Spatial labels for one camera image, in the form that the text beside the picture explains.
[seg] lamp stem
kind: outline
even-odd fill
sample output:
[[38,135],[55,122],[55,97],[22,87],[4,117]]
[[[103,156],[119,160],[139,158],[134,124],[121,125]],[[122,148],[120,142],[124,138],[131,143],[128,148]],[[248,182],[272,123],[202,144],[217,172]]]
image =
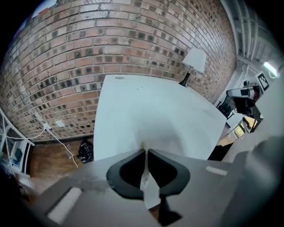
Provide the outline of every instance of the lamp stem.
[[187,80],[188,80],[189,75],[190,75],[190,73],[187,73],[185,78],[183,79],[183,81],[179,82],[179,84],[184,86],[184,87],[187,87]]

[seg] power cord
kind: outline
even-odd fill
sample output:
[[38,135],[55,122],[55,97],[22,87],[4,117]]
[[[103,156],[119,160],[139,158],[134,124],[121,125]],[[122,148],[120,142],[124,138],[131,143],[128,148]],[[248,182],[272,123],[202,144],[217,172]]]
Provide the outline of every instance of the power cord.
[[38,135],[38,136],[36,136],[36,137],[33,137],[33,138],[14,138],[14,137],[8,137],[8,136],[6,136],[7,138],[10,138],[10,139],[17,139],[17,140],[31,140],[31,139],[34,139],[34,138],[37,138],[37,137],[39,137],[43,132],[45,131],[45,129],[43,129],[43,131]]
[[[51,132],[51,130],[50,129],[46,129],[59,143],[61,143],[60,141],[59,141],[59,139],[57,139],[56,138],[56,136]],[[73,159],[73,162],[75,163],[75,165],[77,166],[77,168],[78,168],[78,165],[77,165],[77,163],[75,162],[75,160],[74,160],[74,156],[73,156],[73,154],[71,153],[71,151],[70,150],[68,150],[68,148],[67,148],[67,146],[65,146],[63,143],[61,143],[65,148],[66,148],[66,150],[71,154],[71,156],[72,156],[72,159]]]

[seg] fluorescent light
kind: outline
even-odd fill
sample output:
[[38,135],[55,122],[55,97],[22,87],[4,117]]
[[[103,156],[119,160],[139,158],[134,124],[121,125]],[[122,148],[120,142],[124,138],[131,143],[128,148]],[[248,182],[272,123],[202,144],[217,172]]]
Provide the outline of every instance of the fluorescent light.
[[271,71],[275,76],[277,76],[277,70],[268,62],[265,62],[263,66],[266,67],[269,71]]

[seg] black trash bag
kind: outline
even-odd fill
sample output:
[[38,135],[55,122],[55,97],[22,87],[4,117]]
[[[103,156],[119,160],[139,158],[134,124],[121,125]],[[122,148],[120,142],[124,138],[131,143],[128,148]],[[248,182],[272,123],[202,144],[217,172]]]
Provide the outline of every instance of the black trash bag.
[[94,160],[94,149],[86,139],[83,139],[79,147],[77,158],[81,160],[82,163],[88,163]]

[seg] white table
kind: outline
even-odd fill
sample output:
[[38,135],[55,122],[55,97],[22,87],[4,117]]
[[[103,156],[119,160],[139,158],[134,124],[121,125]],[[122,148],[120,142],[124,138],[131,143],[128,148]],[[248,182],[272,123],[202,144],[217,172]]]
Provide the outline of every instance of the white table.
[[225,122],[209,101],[175,81],[107,75],[95,119],[94,159],[144,147],[207,160]]

